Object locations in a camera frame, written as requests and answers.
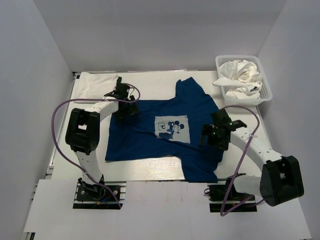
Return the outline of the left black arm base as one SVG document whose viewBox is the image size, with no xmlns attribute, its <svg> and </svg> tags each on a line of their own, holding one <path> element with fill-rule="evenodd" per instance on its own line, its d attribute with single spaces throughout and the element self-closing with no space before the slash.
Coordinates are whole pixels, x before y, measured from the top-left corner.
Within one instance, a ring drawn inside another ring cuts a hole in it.
<svg viewBox="0 0 320 240">
<path fill-rule="evenodd" d="M 122 206 L 125 200 L 126 183 L 107 182 L 106 185 L 110 188 L 119 201 L 119 204 Z M 120 210 L 113 195 L 105 188 L 101 193 L 92 192 L 85 189 L 79 183 L 75 190 L 72 208 L 81 210 Z"/>
</svg>

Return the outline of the blue t-shirt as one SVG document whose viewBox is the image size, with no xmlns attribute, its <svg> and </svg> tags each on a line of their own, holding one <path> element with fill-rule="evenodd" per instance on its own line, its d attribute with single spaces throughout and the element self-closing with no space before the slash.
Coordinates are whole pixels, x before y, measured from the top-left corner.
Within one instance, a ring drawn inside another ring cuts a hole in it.
<svg viewBox="0 0 320 240">
<path fill-rule="evenodd" d="M 213 98 L 192 78 L 178 80 L 175 97 L 139 100 L 139 114 L 111 117 L 105 161 L 131 161 L 166 156 L 181 160 L 184 179 L 215 183 L 223 151 L 201 146 L 202 127 L 213 124 L 219 110 Z"/>
</svg>

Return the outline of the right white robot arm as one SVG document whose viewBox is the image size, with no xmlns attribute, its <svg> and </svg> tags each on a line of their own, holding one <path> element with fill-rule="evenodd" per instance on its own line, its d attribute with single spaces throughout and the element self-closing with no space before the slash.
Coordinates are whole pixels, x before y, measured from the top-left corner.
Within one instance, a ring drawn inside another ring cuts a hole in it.
<svg viewBox="0 0 320 240">
<path fill-rule="evenodd" d="M 229 144 L 242 150 L 242 157 L 249 157 L 261 172 L 260 176 L 239 173 L 237 166 L 225 182 L 223 200 L 240 200 L 243 203 L 259 196 L 269 206 L 300 198 L 304 184 L 299 161 L 294 156 L 284 156 L 269 148 L 249 130 L 241 120 L 231 120 L 225 109 L 211 115 L 213 123 L 203 124 L 200 144 L 208 143 L 221 151 Z"/>
</svg>

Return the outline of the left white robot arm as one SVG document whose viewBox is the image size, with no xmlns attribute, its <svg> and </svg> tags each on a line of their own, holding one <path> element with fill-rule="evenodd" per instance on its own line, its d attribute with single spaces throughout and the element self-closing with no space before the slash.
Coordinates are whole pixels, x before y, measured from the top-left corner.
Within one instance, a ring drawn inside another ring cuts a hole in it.
<svg viewBox="0 0 320 240">
<path fill-rule="evenodd" d="M 130 95 L 132 85 L 116 78 L 114 89 L 84 109 L 71 111 L 65 142 L 74 151 L 82 171 L 80 184 L 88 188 L 88 193 L 99 200 L 105 196 L 104 176 L 98 165 L 96 149 L 100 141 L 101 122 L 112 115 L 116 120 L 137 115 L 140 110 L 137 100 Z"/>
</svg>

